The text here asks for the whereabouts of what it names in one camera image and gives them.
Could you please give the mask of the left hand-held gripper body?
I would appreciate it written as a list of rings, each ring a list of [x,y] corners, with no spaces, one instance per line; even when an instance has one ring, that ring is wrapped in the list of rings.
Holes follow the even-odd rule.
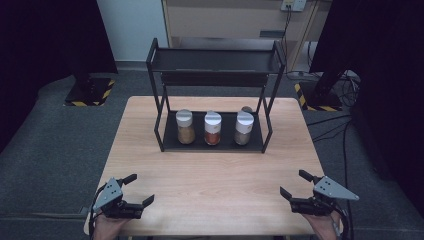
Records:
[[[128,203],[123,199],[122,187],[118,179],[111,177],[101,188],[100,195],[96,198],[92,210],[114,219],[140,219],[143,213],[136,209],[137,204]]]

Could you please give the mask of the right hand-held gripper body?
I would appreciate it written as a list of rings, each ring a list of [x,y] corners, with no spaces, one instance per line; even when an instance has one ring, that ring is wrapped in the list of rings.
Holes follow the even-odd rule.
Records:
[[[307,199],[293,198],[289,201],[293,213],[328,216],[337,208],[337,199],[358,201],[359,196],[328,176],[316,177],[313,196]]]

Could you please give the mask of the brown spice jar grey lid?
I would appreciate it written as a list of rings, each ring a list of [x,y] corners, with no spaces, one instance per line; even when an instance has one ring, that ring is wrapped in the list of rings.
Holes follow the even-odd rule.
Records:
[[[181,144],[191,144],[195,140],[193,114],[190,110],[181,109],[176,113],[178,140]]]

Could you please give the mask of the grey spice jar white lid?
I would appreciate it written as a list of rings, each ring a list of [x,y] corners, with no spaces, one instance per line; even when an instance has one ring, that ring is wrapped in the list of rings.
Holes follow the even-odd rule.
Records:
[[[254,124],[251,113],[239,111],[236,116],[234,141],[238,145],[246,145],[250,140],[250,134]]]

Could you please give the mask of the orange spice jar white lid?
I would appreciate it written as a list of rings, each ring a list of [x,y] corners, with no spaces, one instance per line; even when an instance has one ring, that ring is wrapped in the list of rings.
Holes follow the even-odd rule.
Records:
[[[221,139],[222,117],[219,113],[208,111],[204,117],[204,139],[208,145],[214,146]]]

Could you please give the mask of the black metal two-tier rack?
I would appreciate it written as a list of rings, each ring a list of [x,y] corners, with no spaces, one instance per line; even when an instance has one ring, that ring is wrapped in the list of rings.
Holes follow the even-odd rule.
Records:
[[[285,63],[277,42],[270,49],[176,49],[162,48],[153,40],[147,59],[157,118],[154,133],[161,151],[265,152],[273,134],[270,112],[281,82]],[[242,108],[219,110],[216,97],[204,110],[170,105],[169,87],[234,87],[260,90],[258,103],[251,113],[254,124],[246,145],[234,141],[236,116]],[[195,140],[178,140],[176,113],[181,109],[193,114]],[[208,111],[221,115],[221,139],[211,146],[204,139],[204,117]]]

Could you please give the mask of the person's left hand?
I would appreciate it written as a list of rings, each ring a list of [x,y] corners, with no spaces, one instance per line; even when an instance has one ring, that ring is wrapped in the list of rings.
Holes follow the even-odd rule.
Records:
[[[130,219],[107,218],[98,215],[94,221],[94,232],[91,240],[114,240]]]

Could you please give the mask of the person's right hand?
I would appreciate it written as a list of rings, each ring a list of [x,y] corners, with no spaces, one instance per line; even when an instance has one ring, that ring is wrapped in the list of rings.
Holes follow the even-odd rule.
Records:
[[[340,226],[340,215],[333,211],[328,216],[302,214],[319,240],[338,240],[337,229]]]

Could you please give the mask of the black stand with striped base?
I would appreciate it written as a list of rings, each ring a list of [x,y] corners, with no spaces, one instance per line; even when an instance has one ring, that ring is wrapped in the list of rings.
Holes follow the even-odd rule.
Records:
[[[297,83],[295,90],[301,108],[310,111],[341,111],[342,103],[337,94],[332,90],[341,75],[341,72],[327,71],[315,83]]]
[[[115,83],[111,78],[92,77],[79,62],[71,62],[75,83],[65,98],[65,106],[102,106]]]

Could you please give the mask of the dark curtain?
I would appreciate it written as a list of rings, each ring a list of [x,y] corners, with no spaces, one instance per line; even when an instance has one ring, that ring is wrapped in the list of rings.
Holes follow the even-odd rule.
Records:
[[[43,86],[116,71],[97,0],[0,0],[0,152]]]
[[[424,218],[424,0],[333,0],[311,70],[359,76],[368,154]]]

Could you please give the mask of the beige wooden cabinet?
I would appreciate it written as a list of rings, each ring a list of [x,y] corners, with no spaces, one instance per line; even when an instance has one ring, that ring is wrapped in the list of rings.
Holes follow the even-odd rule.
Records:
[[[285,40],[287,69],[304,44],[319,40],[332,0],[307,0],[302,12],[282,11],[283,0],[162,0],[169,44],[189,38]]]

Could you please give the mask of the white wall socket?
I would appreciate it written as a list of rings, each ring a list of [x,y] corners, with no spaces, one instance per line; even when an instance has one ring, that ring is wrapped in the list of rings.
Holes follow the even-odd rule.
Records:
[[[302,12],[306,6],[307,0],[283,0],[281,4],[282,11]]]

